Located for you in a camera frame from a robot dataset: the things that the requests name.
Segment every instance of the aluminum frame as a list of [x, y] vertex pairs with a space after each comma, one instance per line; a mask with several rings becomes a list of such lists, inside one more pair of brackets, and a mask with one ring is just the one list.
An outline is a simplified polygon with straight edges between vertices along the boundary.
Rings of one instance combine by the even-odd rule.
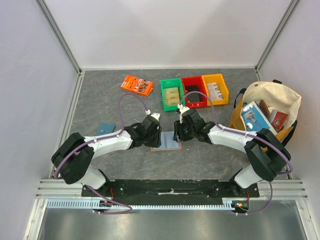
[[[67, 112], [67, 115], [66, 115], [66, 118], [65, 118], [63, 129], [61, 131], [60, 141], [58, 143], [57, 148], [59, 146], [61, 146], [69, 136], [71, 125], [72, 125], [72, 121], [74, 119], [74, 115], [75, 115], [75, 111], [76, 111], [78, 98], [79, 98], [81, 87], [82, 87], [82, 83], [84, 81], [85, 73], [86, 73], [85, 71], [82, 71], [81, 73], [78, 74], [78, 77], [76, 79], [76, 83], [75, 83], [75, 86], [74, 86], [73, 94], [72, 94], [72, 97], [71, 97], [70, 106], [69, 106], [69, 109], [68, 109], [68, 112]], [[55, 166], [52, 165], [51, 171], [50, 171], [49, 176], [48, 176], [49, 179], [53, 177], [55, 169], [56, 169]]]
[[[36, 193], [35, 202], [33, 205], [30, 220], [25, 231], [23, 240], [36, 240], [41, 223], [44, 218], [45, 210], [49, 200], [78, 200], [87, 202], [88, 200], [102, 199], [100, 197], [82, 197], [82, 184], [75, 183], [68, 185], [63, 179], [42, 179], [40, 181], [38, 191]], [[272, 182], [273, 200], [295, 200], [298, 213], [308, 240], [318, 240], [317, 229], [310, 215], [311, 208], [309, 205], [308, 196], [303, 185], [303, 182], [298, 179], [276, 179]], [[260, 197], [251, 198], [251, 201], [266, 201], [270, 196], [270, 186], [267, 181], [258, 183]], [[245, 198], [223, 198], [223, 201], [244, 201]], [[136, 208], [154, 209], [155, 206], [136, 206]]]
[[[127, 210], [120, 205], [100, 206], [101, 199], [48, 199], [48, 209], [100, 209]], [[222, 204], [209, 205], [130, 205], [133, 210], [235, 210], [231, 200], [222, 200]]]
[[106, 70], [154, 70], [154, 69], [255, 69], [255, 65], [221, 65], [221, 66], [141, 66], [141, 67], [84, 67], [83, 71], [106, 71]]
[[268, 44], [266, 45], [259, 61], [257, 62], [256, 66], [255, 66], [255, 71], [257, 73], [257, 77], [258, 77], [259, 81], [260, 81], [259, 71], [260, 71], [262, 65], [265, 63], [269, 53], [271, 52], [271, 50], [275, 46], [277, 40], [279, 39], [281, 33], [285, 29], [290, 17], [294, 13], [299, 2], [300, 2], [300, 0], [291, 0], [291, 2], [289, 3], [289, 6], [287, 7], [285, 13], [283, 14], [283, 16], [281, 18], [278, 26], [276, 27], [273, 35], [271, 36], [271, 39], [269, 40]]
[[69, 58], [69, 61], [71, 62], [73, 68], [77, 73], [81, 73], [81, 68], [73, 55], [69, 45], [67, 44], [66, 39], [64, 38], [62, 32], [60, 31], [58, 24], [56, 23], [51, 11], [49, 10], [49, 7], [45, 0], [35, 0], [36, 4], [38, 5], [39, 9], [41, 10], [42, 14], [44, 15], [46, 21], [48, 22], [50, 28], [53, 31], [53, 34], [55, 35], [56, 39], [60, 43], [62, 49], [64, 50], [65, 54]]

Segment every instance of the gray table surface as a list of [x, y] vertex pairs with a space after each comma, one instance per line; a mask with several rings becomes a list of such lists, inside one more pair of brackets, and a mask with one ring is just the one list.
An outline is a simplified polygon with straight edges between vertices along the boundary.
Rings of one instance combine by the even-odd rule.
[[[222, 73], [229, 89], [229, 104], [215, 107], [219, 123], [228, 126], [233, 102], [240, 89], [257, 81], [254, 69], [152, 69], [152, 70], [96, 70], [86, 71], [77, 102], [71, 133], [94, 136], [101, 122], [116, 124], [120, 129], [118, 100], [126, 91], [120, 88], [126, 75], [153, 81], [148, 97], [143, 97], [152, 112], [160, 113], [162, 131], [173, 131], [175, 112], [164, 112], [160, 88], [161, 79]], [[197, 109], [205, 121], [213, 119], [211, 107]], [[138, 99], [126, 96], [121, 102], [125, 126], [141, 122], [145, 110]], [[116, 151], [95, 158], [91, 162], [110, 179], [224, 179], [249, 165], [247, 156], [235, 149], [198, 142], [183, 142], [181, 150], [151, 152], [142, 146]]]

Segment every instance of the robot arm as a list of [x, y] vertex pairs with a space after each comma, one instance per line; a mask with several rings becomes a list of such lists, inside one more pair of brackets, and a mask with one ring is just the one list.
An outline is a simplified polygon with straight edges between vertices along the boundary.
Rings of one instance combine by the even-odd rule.
[[59, 173], [66, 184], [81, 183], [99, 189], [108, 185], [109, 180], [101, 171], [90, 166], [92, 159], [118, 150], [137, 148], [142, 145], [157, 148], [161, 145], [160, 114], [148, 115], [141, 123], [126, 126], [123, 131], [101, 136], [81, 136], [76, 132], [52, 156], [51, 161], [56, 168], [75, 148], [83, 145], [63, 164]]
[[246, 153], [251, 165], [241, 169], [231, 179], [242, 189], [246, 189], [261, 180], [273, 181], [286, 165], [286, 162], [274, 150], [267, 148], [264, 151], [263, 148], [267, 146], [247, 136], [247, 134], [268, 141], [285, 154], [289, 160], [291, 159], [285, 147], [268, 129], [263, 128], [259, 132], [250, 133], [236, 130], [239, 133], [244, 133], [244, 135], [240, 135], [234, 133], [234, 129], [221, 124], [219, 126], [216, 126], [214, 122], [205, 122], [195, 109], [184, 106], [180, 108], [180, 120], [174, 123], [173, 138], [177, 142], [197, 138], [200, 142], [224, 145]]

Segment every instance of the purple cable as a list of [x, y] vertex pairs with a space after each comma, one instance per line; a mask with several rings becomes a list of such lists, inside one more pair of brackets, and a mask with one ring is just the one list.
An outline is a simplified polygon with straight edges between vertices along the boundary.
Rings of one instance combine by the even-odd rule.
[[[115, 138], [117, 136], [119, 136], [120, 134], [123, 133], [124, 131], [124, 128], [125, 128], [125, 122], [124, 122], [124, 118], [122, 116], [122, 113], [121, 113], [121, 109], [120, 109], [120, 103], [121, 103], [121, 100], [124, 96], [127, 96], [127, 95], [132, 95], [132, 96], [135, 96], [136, 98], [138, 98], [146, 111], [148, 111], [148, 107], [147, 105], [145, 104], [145, 102], [137, 95], [133, 94], [133, 93], [126, 93], [126, 94], [123, 94], [119, 101], [118, 101], [118, 113], [119, 113], [119, 117], [120, 117], [120, 120], [121, 120], [121, 131], [117, 134], [114, 134], [114, 135], [109, 135], [109, 136], [102, 136], [102, 137], [98, 137], [96, 139], [92, 139], [92, 140], [89, 140], [89, 141], [86, 141], [84, 143], [82, 143], [81, 145], [77, 146], [75, 149], [73, 149], [61, 162], [60, 164], [58, 165], [58, 167], [56, 168], [55, 172], [54, 172], [54, 175], [53, 175], [53, 178], [54, 179], [61, 179], [61, 177], [59, 177], [59, 172], [62, 168], [62, 166], [65, 164], [65, 162], [74, 154], [76, 153], [79, 149], [89, 145], [89, 144], [92, 144], [95, 140], [97, 141], [100, 141], [100, 140], [105, 140], [105, 139], [111, 139], [111, 138]], [[115, 214], [125, 214], [125, 213], [129, 213], [130, 211], [132, 211], [132, 207], [129, 206], [129, 205], [125, 205], [125, 204], [122, 204], [120, 202], [117, 202], [117, 201], [114, 201], [114, 200], [111, 200], [111, 199], [108, 199], [106, 198], [105, 196], [101, 195], [99, 192], [97, 192], [93, 187], [89, 186], [89, 185], [86, 185], [92, 192], [94, 192], [97, 196], [113, 203], [113, 204], [116, 204], [116, 205], [120, 205], [120, 206], [123, 206], [123, 207], [126, 207], [126, 208], [129, 208], [128, 210], [125, 210], [125, 211], [116, 211], [116, 212], [101, 212], [100, 214], [104, 214], [104, 215], [115, 215]]]
[[89, 140], [89, 141], [86, 141], [84, 143], [82, 143], [81, 145], [77, 146], [75, 149], [73, 149], [61, 162], [60, 164], [58, 165], [58, 167], [56, 168], [55, 172], [54, 172], [54, 175], [53, 175], [53, 178], [54, 179], [61, 179], [61, 177], [59, 177], [59, 172], [62, 168], [62, 166], [65, 164], [65, 162], [74, 154], [76, 153], [79, 149], [83, 148], [84, 146], [86, 145], [89, 145], [89, 144], [92, 144], [95, 140], [97, 141], [100, 141], [100, 140], [105, 140], [105, 139], [111, 139], [111, 138], [115, 138], [116, 136], [120, 135], [123, 133], [124, 131], [124, 128], [125, 128], [125, 122], [124, 122], [124, 118], [122, 116], [122, 113], [121, 113], [121, 109], [120, 109], [120, 103], [121, 103], [121, 100], [124, 96], [127, 96], [127, 95], [132, 95], [132, 96], [135, 96], [136, 98], [138, 98], [146, 111], [148, 111], [148, 107], [147, 105], [145, 104], [145, 102], [137, 95], [134, 95], [133, 93], [126, 93], [126, 94], [123, 94], [119, 101], [118, 101], [118, 113], [119, 113], [119, 117], [120, 117], [120, 121], [121, 121], [121, 131], [117, 134], [114, 134], [114, 135], [109, 135], [109, 136], [102, 136], [102, 137], [98, 137], [96, 139], [92, 139], [92, 140]]
[[99, 212], [99, 211], [95, 211], [94, 212], [96, 214], [101, 214], [101, 215], [116, 215], [116, 214], [127, 214], [129, 212], [132, 211], [132, 207], [129, 206], [129, 205], [126, 205], [126, 204], [123, 204], [123, 203], [120, 203], [120, 202], [117, 202], [117, 201], [114, 201], [114, 200], [111, 200], [103, 195], [101, 195], [98, 191], [96, 191], [92, 186], [89, 186], [89, 185], [85, 185], [87, 188], [89, 188], [93, 193], [95, 193], [97, 196], [99, 196], [100, 198], [103, 198], [104, 200], [110, 202], [110, 203], [113, 203], [113, 204], [116, 204], [116, 205], [119, 205], [119, 206], [122, 206], [122, 207], [125, 207], [125, 208], [128, 208], [128, 210], [124, 210], [124, 211], [114, 211], [114, 212]]
[[293, 166], [291, 164], [291, 162], [289, 161], [289, 159], [286, 157], [286, 155], [284, 155], [278, 148], [276, 148], [274, 145], [272, 145], [270, 142], [262, 139], [261, 137], [258, 137], [258, 136], [255, 136], [255, 135], [252, 135], [252, 134], [247, 134], [243, 131], [237, 131], [237, 130], [231, 130], [231, 129], [226, 129], [226, 128], [223, 128], [222, 126], [220, 126], [218, 124], [218, 121], [216, 119], [216, 116], [215, 116], [215, 107], [211, 101], [211, 99], [205, 95], [203, 92], [200, 92], [200, 91], [191, 91], [191, 92], [188, 92], [180, 101], [180, 104], [182, 104], [183, 100], [190, 94], [201, 94], [202, 96], [206, 97], [208, 99], [208, 101], [210, 102], [211, 106], [212, 106], [212, 111], [213, 111], [213, 121], [215, 123], [215, 125], [223, 130], [223, 131], [226, 131], [226, 132], [229, 132], [229, 133], [233, 133], [233, 134], [238, 134], [238, 135], [241, 135], [241, 136], [248, 136], [248, 137], [251, 137], [253, 139], [257, 139], [258, 141], [260, 141], [261, 143], [267, 145], [268, 147], [272, 148], [277, 154], [280, 155], [280, 157], [283, 158], [283, 160], [285, 161], [285, 163], [289, 166], [289, 171], [284, 171], [284, 172], [280, 172], [279, 174], [290, 174], [293, 172]]
[[238, 213], [238, 215], [240, 215], [240, 216], [248, 216], [248, 215], [258, 214], [258, 213], [261, 213], [264, 210], [266, 210], [270, 206], [272, 198], [274, 196], [274, 189], [272, 188], [271, 182], [269, 182], [269, 184], [270, 184], [270, 198], [269, 198], [268, 202], [266, 203], [266, 205], [263, 208], [261, 208], [261, 209], [259, 209], [257, 211], [252, 211], [252, 212], [248, 212], [248, 213]]

